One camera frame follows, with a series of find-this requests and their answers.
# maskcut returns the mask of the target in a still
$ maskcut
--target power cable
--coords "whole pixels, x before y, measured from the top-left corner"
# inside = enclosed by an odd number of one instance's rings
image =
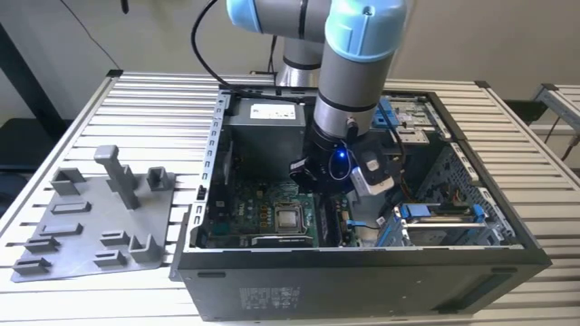
[[[230,84],[214,71],[214,69],[210,67],[208,63],[206,62],[202,53],[200,53],[200,49],[198,48],[198,43],[196,43],[196,35],[198,35],[198,29],[200,28],[200,24],[203,21],[203,18],[206,17],[206,14],[208,13],[210,9],[214,7],[214,5],[216,4],[218,0],[211,0],[204,8],[202,9],[200,15],[198,15],[196,21],[194,23],[194,28],[191,29],[191,47],[194,49],[194,53],[196,55],[196,58],[200,62],[200,64],[203,65],[203,68],[206,69],[206,71],[210,73],[210,75],[216,79],[216,81],[219,81],[219,83],[227,88],[230,89],[232,92],[236,92],[239,94],[242,94],[246,97],[251,97],[251,98],[263,98],[267,100],[274,100],[274,101],[287,101],[287,102],[292,102],[296,104],[300,104],[302,102],[302,98],[295,98],[295,97],[283,97],[283,96],[271,96],[271,95],[263,95],[263,94],[258,94],[258,93],[252,93],[248,92],[246,90],[243,90],[242,88],[239,88],[238,86]]]
[[[570,155],[571,152],[572,152],[572,148],[574,148],[574,145],[568,146],[568,148],[566,149],[566,152],[564,152],[564,156],[562,157],[560,160],[564,161],[564,160],[568,158],[568,155]]]
[[[554,122],[554,125],[552,125],[552,128],[551,128],[551,131],[548,132],[548,135],[546,136],[544,144],[548,144],[548,139],[550,139],[551,136],[552,136],[554,129],[556,128],[556,125],[559,124],[559,122],[560,122],[560,117],[558,117],[558,118],[556,118],[556,121]]]
[[[406,147],[403,146],[403,139],[400,139],[398,129],[392,125],[390,117],[387,117],[387,111],[386,111],[383,104],[380,102],[379,102],[378,107],[379,107],[380,114],[383,115],[383,119],[387,122],[387,126],[388,126],[387,131],[392,132],[395,139],[398,140],[398,145],[399,145],[399,149],[400,149],[400,166],[404,169],[406,161],[407,161],[407,151],[406,151]]]
[[[80,21],[80,18],[76,16],[75,12],[72,11],[70,5],[67,5],[67,2],[64,2],[64,0],[59,0],[64,7],[67,7],[70,13],[72,14],[72,17],[75,17],[76,21],[79,22],[80,26],[84,29],[84,32],[87,33],[87,35],[90,36],[90,39],[92,41],[92,43],[96,44],[96,46],[100,48],[100,50],[103,51],[103,53],[107,55],[107,57],[110,57],[110,60],[112,61],[112,64],[118,67],[118,69],[120,69],[119,64],[115,62],[114,58],[111,57],[111,54],[107,52],[107,50],[103,48],[103,46],[100,46],[98,40],[92,37],[90,30],[87,29],[87,27],[84,26],[83,22]]]
[[[274,73],[274,51],[276,51],[276,42],[279,40],[278,35],[272,35],[271,43],[271,57],[268,59],[268,73]]]

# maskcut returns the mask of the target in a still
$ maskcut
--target aluminum workbench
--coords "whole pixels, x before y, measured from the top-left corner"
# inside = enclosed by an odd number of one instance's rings
[[[535,97],[580,134],[580,86],[543,84]]]
[[[272,83],[268,76],[226,79],[235,84]],[[479,85],[392,79],[386,88],[438,93],[554,266],[474,316],[263,321],[263,325],[580,325],[580,180],[496,93]],[[59,326],[203,324],[183,284],[168,279],[168,265],[199,184],[216,93],[218,84],[204,75],[126,72],[104,80],[0,219],[0,321]],[[10,267],[52,197],[48,180],[56,168],[76,167],[86,175],[103,175],[103,166],[92,156],[99,145],[112,143],[135,173],[144,173],[150,166],[164,166],[178,174],[163,267],[12,283]]]

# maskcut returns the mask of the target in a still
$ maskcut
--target power supply label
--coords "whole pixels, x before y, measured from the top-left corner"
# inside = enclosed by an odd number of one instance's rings
[[[296,108],[288,104],[255,104],[251,109],[251,119],[295,120]]]

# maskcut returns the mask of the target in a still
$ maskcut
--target sticker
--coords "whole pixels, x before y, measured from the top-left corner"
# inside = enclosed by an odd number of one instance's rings
[[[243,287],[239,290],[242,309],[296,309],[300,287]]]
[[[379,226],[383,226],[387,223],[387,220],[384,219],[384,217],[379,217],[378,218],[378,224]]]
[[[251,108],[251,119],[295,120],[296,108],[288,104],[255,104]]]
[[[402,114],[399,114],[399,115],[398,115],[398,119],[399,119],[399,121],[400,121],[400,120],[403,120],[403,121],[414,121],[414,117],[412,117],[412,115],[410,115],[410,114],[407,114],[407,113],[402,113]]]

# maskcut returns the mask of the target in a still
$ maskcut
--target black cable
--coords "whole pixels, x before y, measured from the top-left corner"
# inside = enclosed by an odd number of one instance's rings
[[[355,228],[367,228],[367,229],[371,229],[371,230],[380,230],[380,228],[374,228],[372,226],[368,226],[368,225],[352,225]]]
[[[72,17],[75,17],[76,21],[79,22],[80,26],[83,27],[87,35],[90,36],[90,39],[92,40],[92,43],[95,43],[96,46],[103,50],[103,53],[110,57],[112,64],[118,67],[118,69],[120,69],[118,63],[115,62],[114,58],[111,57],[111,54],[107,52],[107,50],[103,48],[103,46],[100,46],[98,40],[92,37],[90,30],[87,29],[83,22],[80,21],[79,17],[76,16],[75,12],[72,11],[70,5],[67,5],[67,2],[64,2],[64,0],[60,0],[60,2],[63,3],[64,7],[67,7],[67,9],[70,10],[70,13],[72,14]]]
[[[380,206],[380,209],[379,209],[379,217],[384,217],[386,213],[392,210],[392,208],[394,208],[392,199],[394,199],[394,197],[396,195],[396,192],[398,192],[398,188],[396,187],[388,189],[384,192],[384,203],[383,203],[383,206]]]
[[[383,119],[387,122],[387,126],[390,127],[387,129],[387,132],[391,130],[391,132],[395,135],[395,139],[398,140],[398,144],[399,144],[399,149],[400,149],[400,166],[402,169],[404,169],[406,166],[406,161],[407,161],[407,151],[406,151],[406,147],[403,146],[403,139],[400,139],[400,135],[398,133],[398,129],[395,129],[390,117],[387,117],[387,111],[384,110],[383,104],[379,102],[379,111],[380,114],[383,115]]]
[[[272,35],[272,43],[271,43],[271,57],[268,59],[268,73],[274,73],[274,51],[276,51],[276,42],[279,40],[278,35]]]
[[[566,149],[566,152],[564,152],[564,156],[562,157],[560,160],[564,161],[564,160],[568,158],[568,155],[570,155],[571,152],[572,152],[572,148],[574,148],[574,145],[568,146],[568,148]]]
[[[548,132],[548,135],[547,135],[546,140],[544,140],[544,144],[548,144],[548,139],[550,139],[551,136],[552,136],[554,129],[555,129],[556,125],[559,124],[559,122],[560,122],[560,117],[558,117],[558,118],[556,118],[556,121],[554,122],[554,125],[552,125],[552,128],[551,128],[551,131]]]
[[[196,55],[196,58],[200,62],[200,64],[203,65],[203,68],[206,69],[206,71],[210,73],[210,75],[216,79],[216,81],[219,81],[219,83],[227,88],[230,89],[232,92],[236,92],[242,95],[244,95],[246,97],[251,97],[251,98],[263,98],[267,100],[275,100],[275,101],[288,101],[288,102],[294,102],[294,103],[300,103],[302,99],[300,98],[294,98],[294,97],[283,97],[283,96],[270,96],[270,95],[263,95],[263,94],[258,94],[258,93],[252,93],[252,92],[247,92],[246,90],[243,90],[242,88],[236,87],[235,85],[230,84],[214,71],[214,69],[210,67],[208,63],[206,62],[206,60],[202,57],[202,53],[200,53],[200,49],[198,49],[198,43],[196,43],[196,34],[198,34],[198,29],[200,28],[200,24],[202,24],[202,20],[206,17],[206,14],[208,13],[210,9],[214,7],[214,5],[216,4],[218,0],[211,0],[207,4],[206,7],[202,9],[200,15],[198,16],[196,22],[194,23],[194,28],[191,29],[191,47],[194,49],[194,53]]]

